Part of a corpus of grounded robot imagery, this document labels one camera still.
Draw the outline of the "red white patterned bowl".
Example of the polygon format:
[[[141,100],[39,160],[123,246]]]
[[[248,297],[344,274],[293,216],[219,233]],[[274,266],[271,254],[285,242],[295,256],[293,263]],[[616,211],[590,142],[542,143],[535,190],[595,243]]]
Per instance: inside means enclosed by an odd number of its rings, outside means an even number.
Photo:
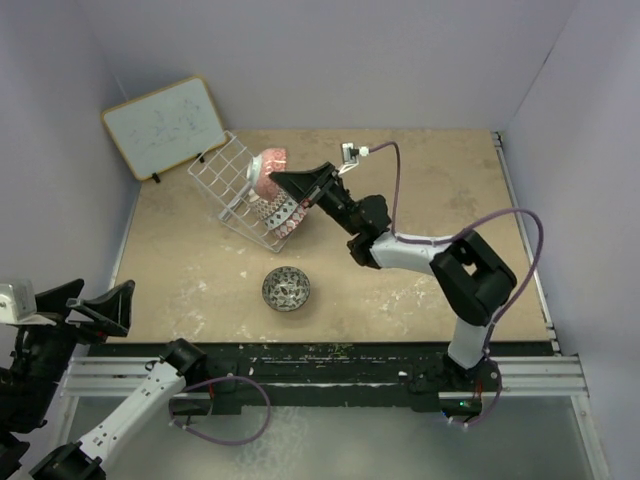
[[[307,209],[303,206],[283,207],[273,215],[275,222],[271,232],[278,239],[286,238],[303,221],[307,214]]]

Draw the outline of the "pink dotted bowl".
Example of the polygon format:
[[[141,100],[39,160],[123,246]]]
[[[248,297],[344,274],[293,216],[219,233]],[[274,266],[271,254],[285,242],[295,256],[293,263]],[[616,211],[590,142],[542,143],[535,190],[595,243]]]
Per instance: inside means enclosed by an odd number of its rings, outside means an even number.
[[[274,171],[284,171],[287,166],[287,150],[274,147],[263,150],[254,156],[247,167],[246,178],[256,185],[262,178],[267,178]]]

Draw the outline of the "brown lattice pattern bowl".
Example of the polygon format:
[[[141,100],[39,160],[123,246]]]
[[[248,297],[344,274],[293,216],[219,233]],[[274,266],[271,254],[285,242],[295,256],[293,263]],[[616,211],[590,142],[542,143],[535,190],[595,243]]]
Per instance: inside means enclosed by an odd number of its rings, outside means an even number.
[[[286,192],[280,191],[272,201],[257,197],[250,203],[250,207],[259,219],[264,219],[277,212],[290,199]]]

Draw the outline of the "blue patterned bowl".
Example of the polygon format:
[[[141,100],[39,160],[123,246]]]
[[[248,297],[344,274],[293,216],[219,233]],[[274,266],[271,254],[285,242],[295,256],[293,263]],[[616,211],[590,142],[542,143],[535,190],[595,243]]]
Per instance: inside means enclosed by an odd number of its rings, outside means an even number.
[[[306,208],[298,204],[295,200],[285,200],[278,209],[263,220],[269,231],[284,228],[285,232],[290,232],[297,227],[306,215]]]

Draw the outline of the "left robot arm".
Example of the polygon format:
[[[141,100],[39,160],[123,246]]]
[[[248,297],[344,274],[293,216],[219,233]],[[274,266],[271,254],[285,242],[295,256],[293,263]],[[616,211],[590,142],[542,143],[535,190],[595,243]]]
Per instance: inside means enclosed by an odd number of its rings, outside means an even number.
[[[1,323],[16,330],[12,363],[1,370],[1,476],[4,479],[104,479],[125,445],[177,393],[194,392],[206,378],[206,355],[185,339],[167,344],[148,362],[136,388],[78,440],[58,442],[32,469],[22,458],[27,435],[70,427],[77,405],[62,397],[62,380],[79,345],[125,337],[131,326],[135,283],[83,299],[76,279],[42,293],[24,279],[1,283]]]

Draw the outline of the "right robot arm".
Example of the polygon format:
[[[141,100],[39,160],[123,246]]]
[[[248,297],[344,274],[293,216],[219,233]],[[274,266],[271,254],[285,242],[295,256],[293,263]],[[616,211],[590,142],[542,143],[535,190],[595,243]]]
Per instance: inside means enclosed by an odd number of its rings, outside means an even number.
[[[351,236],[347,248],[358,265],[433,276],[456,315],[446,383],[467,391],[479,381],[490,324],[517,279],[475,230],[454,237],[401,237],[392,232],[384,196],[353,199],[329,162],[307,171],[274,172],[269,178],[294,200],[319,206],[339,224]]]

